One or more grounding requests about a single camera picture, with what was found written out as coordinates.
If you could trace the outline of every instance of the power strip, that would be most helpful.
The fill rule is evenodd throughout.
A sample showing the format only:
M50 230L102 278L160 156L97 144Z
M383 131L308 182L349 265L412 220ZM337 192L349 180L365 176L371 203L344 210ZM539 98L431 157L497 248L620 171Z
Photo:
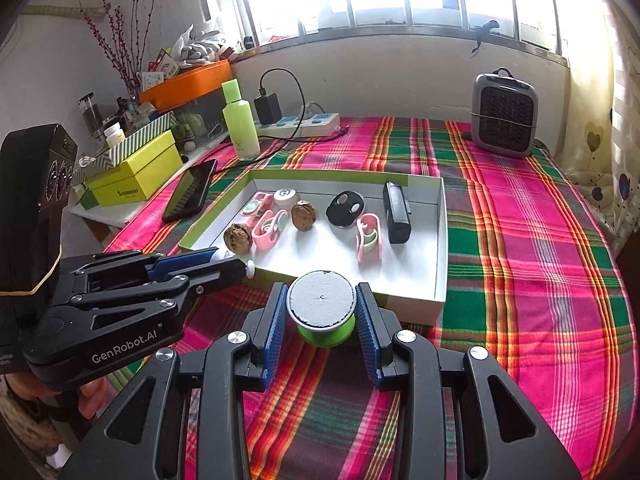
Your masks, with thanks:
M255 123L258 136L268 135L288 139L298 126L300 117L283 117L276 124L262 126ZM335 130L340 128L340 115L338 114L316 114L302 121L296 137L328 137Z

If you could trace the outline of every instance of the plaid tablecloth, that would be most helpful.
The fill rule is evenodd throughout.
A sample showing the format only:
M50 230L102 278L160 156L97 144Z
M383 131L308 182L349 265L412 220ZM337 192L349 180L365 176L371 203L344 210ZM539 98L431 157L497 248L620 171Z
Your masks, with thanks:
M436 326L410 328L447 348L486 346L540 410L582 476L593 478L634 418L638 348L618 270L581 197L543 150L535 148L526 160L483 152L462 139L468 124L401 118L342 124L350 130L340 139L300 144L265 165L442 176L449 218L447 302ZM213 156L219 167L235 162L231 148ZM238 174L215 176L208 203ZM174 187L160 192L110 250L177 251L194 219L162 224ZM205 298L178 351L205 348L239 328L266 298L245 286ZM193 400L190 479L197 392ZM244 400L254 479L390 477L399 396L372 388L357 342L317 349L289 330L273 386ZM452 444L452 428L447 437ZM450 450L452 475L455 461Z

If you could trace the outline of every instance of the phone screen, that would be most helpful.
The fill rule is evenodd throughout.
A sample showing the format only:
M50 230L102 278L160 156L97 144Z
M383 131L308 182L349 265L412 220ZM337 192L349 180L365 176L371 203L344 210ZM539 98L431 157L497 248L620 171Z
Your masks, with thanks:
M217 161L208 160L191 166L180 177L180 182L169 199L162 220L172 222L180 218L195 215L204 207L209 188L211 173L216 169Z

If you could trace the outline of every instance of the finger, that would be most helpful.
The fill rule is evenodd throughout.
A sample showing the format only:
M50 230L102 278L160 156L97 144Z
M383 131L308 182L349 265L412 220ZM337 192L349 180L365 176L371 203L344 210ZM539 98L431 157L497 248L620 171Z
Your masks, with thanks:
M100 387L91 397L80 397L78 402L78 411L84 418L93 418L95 412L97 412L104 404L104 399L107 394L107 381L102 381Z
M95 381L91 381L90 383L83 384L82 386L80 386L80 392L85 397L91 397L95 392L98 391L98 389L100 389L100 386L102 386L102 383L105 380L106 379L104 377L101 377L100 379L96 379Z
M60 393L49 390L31 372L7 374L5 377L14 393L24 400L33 400L35 397L53 397Z

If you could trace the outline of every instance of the green bottle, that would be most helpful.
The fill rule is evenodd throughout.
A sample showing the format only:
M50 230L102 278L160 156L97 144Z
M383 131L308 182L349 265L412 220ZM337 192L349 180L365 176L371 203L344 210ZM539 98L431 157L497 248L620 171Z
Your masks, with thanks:
M222 83L226 106L222 110L229 137L240 160L251 160L260 155L260 142L255 131L254 117L249 101L240 95L238 79Z

